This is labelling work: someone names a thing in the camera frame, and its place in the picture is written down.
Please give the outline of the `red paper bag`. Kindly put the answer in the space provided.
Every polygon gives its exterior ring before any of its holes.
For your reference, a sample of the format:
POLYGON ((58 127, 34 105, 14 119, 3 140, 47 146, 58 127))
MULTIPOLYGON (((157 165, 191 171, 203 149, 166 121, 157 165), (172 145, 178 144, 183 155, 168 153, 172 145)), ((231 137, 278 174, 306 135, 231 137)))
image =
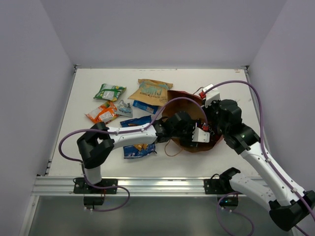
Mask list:
MULTIPOLYGON (((197 120, 198 127, 201 127, 201 122, 204 122, 204 115, 200 110, 202 105, 202 99, 197 95, 192 95, 185 91, 169 90, 167 92, 168 100, 172 100, 178 97, 186 97, 194 100, 199 106, 195 105, 193 102, 186 99, 178 99, 176 101, 168 104, 162 112, 163 117, 170 118, 177 112, 186 112, 190 115, 193 120, 197 120)), ((171 140, 182 150, 185 150, 190 153, 197 153, 202 151, 209 151, 213 149, 218 143, 223 140, 222 135, 218 132, 217 127, 215 126, 212 119, 208 118, 208 127, 211 133, 209 143, 198 143, 196 145, 189 145, 184 141, 181 141, 180 138, 171 138, 171 140)))

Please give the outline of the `small blue white snack packet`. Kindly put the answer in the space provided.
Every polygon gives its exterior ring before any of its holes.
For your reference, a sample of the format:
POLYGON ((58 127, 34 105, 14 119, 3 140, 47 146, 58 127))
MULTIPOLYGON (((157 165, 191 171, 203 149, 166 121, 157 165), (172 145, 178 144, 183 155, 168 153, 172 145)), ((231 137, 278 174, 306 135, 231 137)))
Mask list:
POLYGON ((156 112, 159 109, 159 106, 149 105, 147 103, 137 101, 137 100, 134 100, 132 105, 133 105, 133 107, 139 108, 140 110, 149 112, 151 114, 156 114, 156 112))

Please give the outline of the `brown kraft snack bag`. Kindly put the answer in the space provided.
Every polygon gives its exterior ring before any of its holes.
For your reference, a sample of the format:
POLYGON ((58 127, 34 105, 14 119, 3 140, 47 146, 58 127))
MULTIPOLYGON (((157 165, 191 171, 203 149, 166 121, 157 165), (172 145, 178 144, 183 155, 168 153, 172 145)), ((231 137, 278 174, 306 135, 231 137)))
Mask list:
POLYGON ((172 83, 163 81, 138 79, 139 88, 128 97, 153 106, 164 106, 168 102, 168 91, 173 88, 172 83))

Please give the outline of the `dark blue snack bag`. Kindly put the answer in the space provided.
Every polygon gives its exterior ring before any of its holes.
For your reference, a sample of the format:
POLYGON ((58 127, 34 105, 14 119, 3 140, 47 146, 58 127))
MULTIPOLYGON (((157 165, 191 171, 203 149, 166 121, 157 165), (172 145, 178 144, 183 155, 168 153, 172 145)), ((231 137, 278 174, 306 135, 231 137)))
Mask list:
MULTIPOLYGON (((151 116, 128 119, 120 122, 121 127, 140 126, 152 121, 151 116)), ((156 151, 155 144, 136 144, 123 147, 124 159, 135 159, 147 156, 156 151)))

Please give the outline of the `small silver blue snack packet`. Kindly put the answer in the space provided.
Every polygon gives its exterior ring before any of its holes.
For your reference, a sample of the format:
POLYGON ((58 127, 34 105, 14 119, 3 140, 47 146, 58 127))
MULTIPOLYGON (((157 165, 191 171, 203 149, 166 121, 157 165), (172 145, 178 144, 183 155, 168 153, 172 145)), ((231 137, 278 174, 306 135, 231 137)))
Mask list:
POLYGON ((121 100, 117 105, 117 115, 124 116, 124 117, 133 117, 133 111, 130 103, 125 103, 123 100, 121 100))

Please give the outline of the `orange snack packet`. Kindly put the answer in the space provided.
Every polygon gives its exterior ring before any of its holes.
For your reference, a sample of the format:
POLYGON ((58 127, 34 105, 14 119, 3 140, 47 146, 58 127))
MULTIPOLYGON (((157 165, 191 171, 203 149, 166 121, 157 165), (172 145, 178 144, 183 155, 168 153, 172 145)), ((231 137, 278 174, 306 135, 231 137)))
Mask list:
POLYGON ((112 101, 107 101, 96 109, 85 114, 85 116, 93 123, 104 122, 108 124, 114 121, 119 115, 117 114, 117 107, 112 101))

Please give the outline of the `green yellow chips bag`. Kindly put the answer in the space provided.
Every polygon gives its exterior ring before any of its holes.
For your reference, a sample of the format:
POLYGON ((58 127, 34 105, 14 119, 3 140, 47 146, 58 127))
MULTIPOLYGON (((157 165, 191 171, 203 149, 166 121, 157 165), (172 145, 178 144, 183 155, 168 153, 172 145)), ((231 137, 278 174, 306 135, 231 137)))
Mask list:
POLYGON ((115 102, 125 92, 126 87, 102 84, 94 99, 108 100, 115 102))

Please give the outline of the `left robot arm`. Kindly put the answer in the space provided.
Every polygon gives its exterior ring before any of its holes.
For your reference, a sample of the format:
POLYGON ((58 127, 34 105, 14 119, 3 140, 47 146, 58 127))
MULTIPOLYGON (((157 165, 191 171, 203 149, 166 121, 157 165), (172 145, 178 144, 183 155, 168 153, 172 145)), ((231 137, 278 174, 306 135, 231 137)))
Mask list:
POLYGON ((136 144, 166 143, 172 138, 183 139, 192 144, 193 132, 198 121, 186 112, 178 112, 169 118, 160 118, 153 123, 125 128, 107 127, 105 123, 95 124, 91 131, 85 132, 78 140, 79 153, 83 160, 86 178, 85 187, 97 193, 102 187, 101 165, 111 151, 136 144))

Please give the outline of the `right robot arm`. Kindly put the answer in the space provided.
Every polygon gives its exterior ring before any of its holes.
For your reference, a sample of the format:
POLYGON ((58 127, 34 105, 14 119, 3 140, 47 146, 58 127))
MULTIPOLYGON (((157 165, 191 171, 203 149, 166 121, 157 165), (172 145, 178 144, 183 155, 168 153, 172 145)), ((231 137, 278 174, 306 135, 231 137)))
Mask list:
POLYGON ((204 106, 207 116, 221 132, 226 144, 244 158, 267 184, 260 185, 230 168, 220 174, 216 187, 225 193, 240 192, 264 207, 273 222, 290 231, 308 215, 314 215, 315 192, 297 184, 266 150, 257 133, 242 122, 242 110, 230 99, 204 106))

